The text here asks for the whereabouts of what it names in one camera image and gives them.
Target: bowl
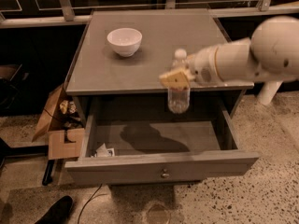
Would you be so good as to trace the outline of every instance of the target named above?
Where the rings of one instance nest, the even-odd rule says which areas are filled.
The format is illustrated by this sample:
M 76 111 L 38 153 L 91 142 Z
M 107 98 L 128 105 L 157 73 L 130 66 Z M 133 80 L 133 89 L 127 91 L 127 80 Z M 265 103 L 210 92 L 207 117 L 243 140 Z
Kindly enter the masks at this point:
M 133 28 L 120 28 L 110 32 L 107 40 L 112 49 L 122 57 L 130 57 L 139 49 L 142 34 Z

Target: speckled floor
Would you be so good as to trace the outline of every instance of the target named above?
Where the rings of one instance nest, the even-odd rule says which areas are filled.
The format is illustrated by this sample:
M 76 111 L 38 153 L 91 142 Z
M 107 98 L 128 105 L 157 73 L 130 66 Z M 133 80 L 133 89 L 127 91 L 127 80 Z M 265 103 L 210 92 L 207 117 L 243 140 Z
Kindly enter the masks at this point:
M 80 223 L 299 223 L 299 92 L 277 94 L 268 107 L 247 95 L 233 123 L 242 149 L 261 158 L 239 177 L 184 185 L 103 186 Z M 0 135 L 12 146 L 30 143 L 38 116 L 0 118 Z M 78 187 L 54 166 L 53 182 L 41 179 L 47 157 L 8 159 L 0 176 L 1 223 L 34 223 L 60 197 L 75 201 L 68 223 L 97 187 Z

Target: black shoe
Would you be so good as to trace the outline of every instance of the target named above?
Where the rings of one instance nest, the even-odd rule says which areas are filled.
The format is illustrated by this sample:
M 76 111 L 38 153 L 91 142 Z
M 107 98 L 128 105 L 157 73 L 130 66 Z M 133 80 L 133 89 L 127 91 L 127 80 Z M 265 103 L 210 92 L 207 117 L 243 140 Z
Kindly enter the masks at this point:
M 70 196 L 64 196 L 58 200 L 49 211 L 39 219 L 36 224 L 63 224 L 67 221 L 70 210 L 73 205 L 73 199 Z

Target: gray tabletop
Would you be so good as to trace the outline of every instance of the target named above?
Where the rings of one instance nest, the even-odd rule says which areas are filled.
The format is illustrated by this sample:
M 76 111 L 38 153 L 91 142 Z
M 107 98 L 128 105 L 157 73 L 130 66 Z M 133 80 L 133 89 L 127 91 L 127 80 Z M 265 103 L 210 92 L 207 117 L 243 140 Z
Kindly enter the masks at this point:
M 107 43 L 110 31 L 131 27 L 143 39 L 140 49 L 129 58 L 116 54 Z M 82 43 L 66 92 L 69 95 L 161 92 L 159 75 L 169 71 L 174 52 L 188 53 L 226 39 L 206 9 L 171 9 L 94 12 Z M 234 82 L 194 90 L 231 90 L 252 87 Z

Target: drawer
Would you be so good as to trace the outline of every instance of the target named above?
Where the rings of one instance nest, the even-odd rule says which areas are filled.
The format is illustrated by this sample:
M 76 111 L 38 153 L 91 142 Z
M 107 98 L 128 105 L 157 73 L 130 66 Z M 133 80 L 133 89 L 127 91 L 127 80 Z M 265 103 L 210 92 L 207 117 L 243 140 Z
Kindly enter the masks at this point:
M 115 156 L 93 157 L 103 144 Z M 80 157 L 65 168 L 80 185 L 200 181 L 243 175 L 257 161 L 239 149 L 220 96 L 192 94 L 171 113 L 163 93 L 94 96 Z

